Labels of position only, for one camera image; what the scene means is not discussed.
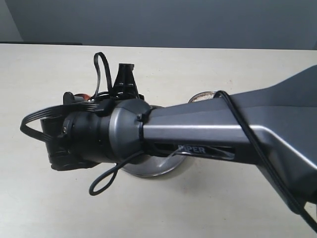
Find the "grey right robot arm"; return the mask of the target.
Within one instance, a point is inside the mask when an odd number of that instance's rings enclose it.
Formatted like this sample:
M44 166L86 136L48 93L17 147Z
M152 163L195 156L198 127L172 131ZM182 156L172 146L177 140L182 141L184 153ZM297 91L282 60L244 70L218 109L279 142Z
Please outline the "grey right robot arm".
M311 66L265 89L231 95L265 155L300 201L317 201L317 68ZM99 163L133 164L147 155L187 155L258 166L260 157L222 98L152 109L141 99L105 113L68 112L41 120L52 168L67 171Z

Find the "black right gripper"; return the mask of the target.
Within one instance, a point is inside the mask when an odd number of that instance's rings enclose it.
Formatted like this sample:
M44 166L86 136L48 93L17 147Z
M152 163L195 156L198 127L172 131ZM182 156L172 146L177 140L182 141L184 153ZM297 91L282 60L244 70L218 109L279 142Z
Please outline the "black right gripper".
M51 167L57 171L92 168L100 163L119 164L123 161L140 164L145 160L137 115L145 112L143 95L75 101L74 94L65 92L63 106L88 103L89 110L67 110L60 116L41 120L43 133L52 136L46 143Z

